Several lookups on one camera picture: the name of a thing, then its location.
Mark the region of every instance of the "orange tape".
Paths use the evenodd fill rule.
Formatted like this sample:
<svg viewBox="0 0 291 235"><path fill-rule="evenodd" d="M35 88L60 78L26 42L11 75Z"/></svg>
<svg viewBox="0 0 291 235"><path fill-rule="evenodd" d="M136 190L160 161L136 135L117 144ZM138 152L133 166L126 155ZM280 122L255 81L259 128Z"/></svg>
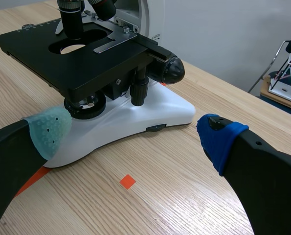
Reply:
<svg viewBox="0 0 291 235"><path fill-rule="evenodd" d="M121 181L120 184L126 189L130 189L132 185L134 185L136 181L130 176L126 175Z"/></svg>
<svg viewBox="0 0 291 235"><path fill-rule="evenodd" d="M25 191L27 188L29 188L31 185L33 185L35 182L37 182L39 179L41 179L43 176L48 174L52 169L41 167L28 181L24 184L24 186L19 190L19 192L16 194L18 196L23 191Z"/></svg>

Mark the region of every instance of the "blue gripper pad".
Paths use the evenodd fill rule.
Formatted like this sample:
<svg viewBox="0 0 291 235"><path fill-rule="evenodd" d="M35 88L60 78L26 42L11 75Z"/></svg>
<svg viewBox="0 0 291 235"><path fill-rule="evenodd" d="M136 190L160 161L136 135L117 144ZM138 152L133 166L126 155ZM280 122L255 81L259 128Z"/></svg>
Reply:
<svg viewBox="0 0 291 235"><path fill-rule="evenodd" d="M23 119L29 123L30 137L40 155L52 159L71 129L70 113L57 106Z"/></svg>
<svg viewBox="0 0 291 235"><path fill-rule="evenodd" d="M203 149L208 153L214 168L222 176L225 163L235 139L239 134L248 130L248 126L234 122L221 130L215 131L210 127L208 117L219 116L216 114L204 115L198 121L197 130Z"/></svg>

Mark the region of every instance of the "white wall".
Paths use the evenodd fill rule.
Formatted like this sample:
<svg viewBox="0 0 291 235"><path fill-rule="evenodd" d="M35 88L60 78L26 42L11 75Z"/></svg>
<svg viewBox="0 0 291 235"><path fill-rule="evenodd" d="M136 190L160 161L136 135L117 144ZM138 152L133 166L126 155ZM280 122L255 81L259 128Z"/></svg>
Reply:
<svg viewBox="0 0 291 235"><path fill-rule="evenodd" d="M0 0L0 9L37 1ZM165 1L163 46L243 90L291 39L291 0ZM275 68L285 59L283 52Z"/></svg>

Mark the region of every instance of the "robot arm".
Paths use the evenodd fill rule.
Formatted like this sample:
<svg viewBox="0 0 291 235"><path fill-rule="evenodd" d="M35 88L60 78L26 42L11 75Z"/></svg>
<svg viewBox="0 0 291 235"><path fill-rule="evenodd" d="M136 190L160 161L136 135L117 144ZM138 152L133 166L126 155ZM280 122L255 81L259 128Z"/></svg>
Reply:
<svg viewBox="0 0 291 235"><path fill-rule="evenodd" d="M197 125L205 154L239 197L256 235L291 234L291 156L218 115Z"/></svg>

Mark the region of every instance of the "screw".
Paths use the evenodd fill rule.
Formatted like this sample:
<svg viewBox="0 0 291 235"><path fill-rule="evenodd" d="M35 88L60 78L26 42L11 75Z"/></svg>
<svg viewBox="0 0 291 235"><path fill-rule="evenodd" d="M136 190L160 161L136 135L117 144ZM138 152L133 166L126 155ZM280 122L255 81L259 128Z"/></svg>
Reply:
<svg viewBox="0 0 291 235"><path fill-rule="evenodd" d="M129 33L130 32L130 28L128 26L124 26L124 33Z"/></svg>

